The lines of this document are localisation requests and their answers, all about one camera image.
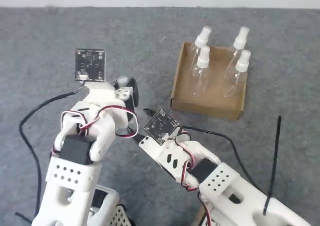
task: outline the black cable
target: black cable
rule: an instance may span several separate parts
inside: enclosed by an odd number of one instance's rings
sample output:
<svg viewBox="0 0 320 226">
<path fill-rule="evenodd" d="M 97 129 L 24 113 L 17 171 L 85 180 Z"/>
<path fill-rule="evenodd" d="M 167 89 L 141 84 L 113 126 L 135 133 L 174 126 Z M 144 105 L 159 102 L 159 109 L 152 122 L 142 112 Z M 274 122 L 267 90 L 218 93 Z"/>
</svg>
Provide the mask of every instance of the black cable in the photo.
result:
<svg viewBox="0 0 320 226">
<path fill-rule="evenodd" d="M 263 191 L 260 189 L 260 187 L 254 182 L 254 180 L 251 178 L 250 174 L 248 173 L 248 171 L 246 170 L 245 166 L 243 165 L 240 157 L 239 157 L 239 154 L 238 154 L 238 151 L 237 151 L 237 148 L 233 142 L 232 139 L 230 139 L 227 135 L 224 135 L 224 134 L 221 134 L 221 133 L 217 133 L 217 132 L 214 132 L 214 131 L 209 131 L 209 130 L 203 130 L 203 129 L 199 129 L 199 128 L 196 128 L 196 127 L 192 127 L 192 126 L 186 126 L 186 125 L 183 125 L 182 126 L 184 129 L 189 129 L 189 130 L 195 130 L 195 131 L 199 131 L 199 132 L 203 132 L 203 133 L 207 133 L 207 134 L 212 134 L 212 135 L 216 135 L 216 136 L 220 136 L 220 137 L 223 137 L 225 139 L 227 139 L 232 148 L 233 148 L 233 151 L 234 151 L 234 155 L 235 155 L 235 158 L 236 160 L 238 161 L 242 171 L 244 172 L 245 176 L 247 177 L 247 179 L 249 180 L 249 182 L 254 186 L 256 187 L 258 190 L 260 190 L 262 193 Z"/>
<path fill-rule="evenodd" d="M 272 174 L 270 180 L 270 187 L 268 191 L 268 195 L 266 197 L 265 205 L 263 208 L 263 215 L 265 216 L 267 213 L 267 208 L 269 205 L 270 198 L 272 197 L 272 192 L 274 189 L 275 177 L 276 177 L 276 169 L 277 169 L 277 159 L 278 159 L 278 149 L 279 149 L 279 137 L 280 137 L 280 127 L 281 127 L 281 115 L 278 116 L 278 122 L 276 125 L 276 135 L 275 135 L 275 143 L 274 143 L 274 154 L 273 154 L 273 166 L 272 166 Z"/>
<path fill-rule="evenodd" d="M 35 204 L 35 210 L 34 210 L 34 217 L 37 216 L 37 214 L 39 213 L 39 209 L 40 209 L 40 200 L 41 200 L 41 188 L 42 188 L 42 174 L 41 174 L 41 167 L 40 167 L 40 163 L 39 163 L 39 159 L 34 151 L 34 148 L 32 147 L 31 143 L 29 142 L 29 140 L 27 139 L 24 130 L 23 130 L 23 126 L 24 124 L 28 121 L 28 119 L 30 119 L 30 117 L 36 113 L 38 110 L 40 110 L 41 108 L 43 108 L 44 106 L 56 101 L 56 100 L 61 100 L 64 99 L 68 96 L 71 95 L 75 95 L 78 93 L 79 90 L 81 90 L 81 88 L 85 85 L 85 82 L 82 83 L 81 87 L 76 90 L 76 91 L 72 91 L 69 93 L 65 93 L 62 95 L 58 95 L 56 97 L 53 97 L 49 100 L 46 100 L 44 103 L 38 105 L 36 108 L 34 108 L 32 111 L 30 111 L 19 123 L 19 133 L 23 139 L 23 141 L 25 142 L 26 146 L 29 148 L 34 161 L 35 161 L 35 166 L 36 166 L 36 170 L 37 170 L 37 191 L 36 191 L 36 204 Z M 16 212 L 15 215 L 21 217 L 22 219 L 24 219 L 25 221 L 27 221 L 28 223 L 31 222 L 31 220 L 29 220 L 27 217 L 25 217 L 24 215 Z"/>
</svg>

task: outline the clear plastic bottle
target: clear plastic bottle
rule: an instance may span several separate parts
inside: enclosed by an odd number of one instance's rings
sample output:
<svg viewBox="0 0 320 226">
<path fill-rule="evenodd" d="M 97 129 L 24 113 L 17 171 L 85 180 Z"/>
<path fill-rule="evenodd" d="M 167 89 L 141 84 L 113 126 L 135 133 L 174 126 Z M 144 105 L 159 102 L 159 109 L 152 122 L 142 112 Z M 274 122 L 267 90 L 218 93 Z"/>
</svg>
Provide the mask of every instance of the clear plastic bottle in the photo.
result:
<svg viewBox="0 0 320 226">
<path fill-rule="evenodd" d="M 209 82 L 209 54 L 210 47 L 204 46 L 201 48 L 199 57 L 196 63 L 192 66 L 192 94 L 199 97 L 200 94 L 206 91 Z"/>
<path fill-rule="evenodd" d="M 241 92 L 241 90 L 243 90 L 248 76 L 247 70 L 250 56 L 250 51 L 243 50 L 235 67 L 229 71 L 228 75 L 224 79 L 225 84 L 223 94 L 226 98 L 236 96 Z"/>
<path fill-rule="evenodd" d="M 234 40 L 233 45 L 231 47 L 229 47 L 229 49 L 230 49 L 230 55 L 228 56 L 229 63 L 228 63 L 228 66 L 227 66 L 225 74 L 224 74 L 225 78 L 229 74 L 229 71 L 235 67 L 236 62 L 238 61 L 242 50 L 245 48 L 248 33 L 249 33 L 249 28 L 242 26 L 240 28 L 238 36 Z"/>
<path fill-rule="evenodd" d="M 190 52 L 192 55 L 192 60 L 190 63 L 190 71 L 193 72 L 194 68 L 193 66 L 197 62 L 197 59 L 200 54 L 200 49 L 204 47 L 209 39 L 209 36 L 211 34 L 211 28 L 209 26 L 204 26 L 202 28 L 201 33 L 196 37 L 194 43 L 190 46 Z"/>
</svg>

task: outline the ventilation holes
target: ventilation holes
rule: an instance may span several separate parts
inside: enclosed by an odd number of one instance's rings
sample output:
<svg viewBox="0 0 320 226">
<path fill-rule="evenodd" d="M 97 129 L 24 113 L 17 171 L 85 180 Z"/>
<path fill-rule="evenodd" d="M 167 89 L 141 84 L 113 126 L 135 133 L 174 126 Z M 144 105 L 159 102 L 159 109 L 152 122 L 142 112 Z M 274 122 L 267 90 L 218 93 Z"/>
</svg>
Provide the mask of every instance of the ventilation holes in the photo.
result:
<svg viewBox="0 0 320 226">
<path fill-rule="evenodd" d="M 167 156 L 166 162 L 167 162 L 167 163 L 170 163 L 170 162 L 171 162 L 171 154 Z"/>
<path fill-rule="evenodd" d="M 173 161 L 173 168 L 175 169 L 178 166 L 178 160 Z"/>
</svg>

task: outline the red wire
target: red wire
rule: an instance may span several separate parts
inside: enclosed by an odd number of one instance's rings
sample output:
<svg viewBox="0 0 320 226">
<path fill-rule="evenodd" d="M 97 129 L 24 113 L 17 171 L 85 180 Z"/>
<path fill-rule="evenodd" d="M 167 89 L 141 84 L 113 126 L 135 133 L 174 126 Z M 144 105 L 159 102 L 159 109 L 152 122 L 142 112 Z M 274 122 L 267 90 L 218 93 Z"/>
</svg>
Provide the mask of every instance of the red wire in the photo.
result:
<svg viewBox="0 0 320 226">
<path fill-rule="evenodd" d="M 103 110 L 106 110 L 106 109 L 121 109 L 121 110 L 124 110 L 124 111 L 127 111 L 133 115 L 136 115 L 133 111 L 125 108 L 125 107 L 122 107 L 122 106 L 118 106 L 118 105 L 108 105 L 108 106 L 104 106 L 102 107 L 98 113 L 96 114 L 96 117 L 94 118 L 94 120 L 92 122 L 90 122 L 89 124 L 87 124 L 85 127 L 82 127 L 82 130 L 86 130 L 88 129 L 91 125 L 93 125 L 95 122 L 96 122 L 96 119 L 99 117 L 99 114 L 103 111 Z M 136 132 L 133 132 L 133 133 L 130 133 L 130 134 L 127 134 L 127 135 L 120 135 L 120 134 L 117 134 L 115 133 L 115 135 L 117 135 L 118 137 L 121 137 L 121 138 L 130 138 L 132 137 L 133 135 L 135 135 Z"/>
<path fill-rule="evenodd" d="M 210 212 L 209 212 L 206 204 L 201 200 L 201 198 L 200 198 L 200 192 L 198 192 L 197 197 L 198 197 L 198 199 L 200 200 L 202 206 L 204 207 L 207 225 L 208 225 L 208 226 L 211 226 L 211 216 L 210 216 Z"/>
</svg>

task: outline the white plastic housing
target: white plastic housing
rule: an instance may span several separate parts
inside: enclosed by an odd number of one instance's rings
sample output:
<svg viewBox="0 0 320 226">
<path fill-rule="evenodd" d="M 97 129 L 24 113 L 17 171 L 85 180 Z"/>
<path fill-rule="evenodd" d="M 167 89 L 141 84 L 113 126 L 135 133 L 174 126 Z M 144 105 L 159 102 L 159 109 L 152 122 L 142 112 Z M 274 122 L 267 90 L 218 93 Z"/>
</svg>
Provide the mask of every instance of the white plastic housing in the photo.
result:
<svg viewBox="0 0 320 226">
<path fill-rule="evenodd" d="M 96 186 L 101 164 L 81 165 L 51 157 L 45 180 L 67 189 L 87 192 Z"/>
</svg>

